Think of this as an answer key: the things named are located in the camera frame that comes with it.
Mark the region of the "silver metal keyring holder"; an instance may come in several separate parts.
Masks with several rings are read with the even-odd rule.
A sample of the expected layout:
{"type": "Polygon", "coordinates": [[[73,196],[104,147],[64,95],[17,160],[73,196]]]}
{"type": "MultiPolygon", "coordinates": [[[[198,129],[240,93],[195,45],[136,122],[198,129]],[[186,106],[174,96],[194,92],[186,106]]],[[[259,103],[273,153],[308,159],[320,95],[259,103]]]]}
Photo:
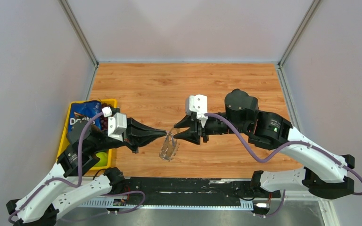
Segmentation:
{"type": "Polygon", "coordinates": [[[179,142],[175,139],[175,135],[179,133],[179,129],[172,128],[167,132],[163,145],[160,149],[159,157],[164,161],[172,161],[179,147],[179,142]]]}

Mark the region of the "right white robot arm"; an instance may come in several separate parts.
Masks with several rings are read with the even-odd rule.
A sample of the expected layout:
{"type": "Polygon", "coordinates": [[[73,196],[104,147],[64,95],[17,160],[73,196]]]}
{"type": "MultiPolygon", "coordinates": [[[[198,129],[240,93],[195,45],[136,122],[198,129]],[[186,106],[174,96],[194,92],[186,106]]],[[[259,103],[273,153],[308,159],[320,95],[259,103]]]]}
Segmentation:
{"type": "Polygon", "coordinates": [[[191,95],[185,101],[185,116],[175,124],[182,129],[176,139],[199,145],[212,135],[235,134],[252,157],[268,162],[281,153],[301,163],[301,168],[253,173],[250,190],[255,196],[280,190],[308,191],[334,200],[354,194],[354,157],[333,154],[303,135],[277,113],[259,110],[258,99],[235,89],[224,99],[223,113],[209,113],[207,97],[191,95]]]}

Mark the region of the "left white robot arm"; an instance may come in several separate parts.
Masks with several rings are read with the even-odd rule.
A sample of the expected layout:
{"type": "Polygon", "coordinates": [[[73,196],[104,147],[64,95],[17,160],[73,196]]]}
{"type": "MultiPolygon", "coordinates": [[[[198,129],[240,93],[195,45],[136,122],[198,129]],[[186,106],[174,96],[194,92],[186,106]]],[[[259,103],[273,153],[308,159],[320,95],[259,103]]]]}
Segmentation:
{"type": "Polygon", "coordinates": [[[95,121],[76,123],[67,134],[69,145],[59,155],[51,170],[24,198],[6,204],[9,223],[15,226],[53,226],[70,210],[83,202],[125,190],[124,176],[118,168],[109,167],[103,174],[83,185],[82,178],[97,162],[97,153],[127,147],[137,153],[154,140],[165,136],[162,129],[144,125],[123,113],[108,115],[109,129],[101,130],[95,121]]]}

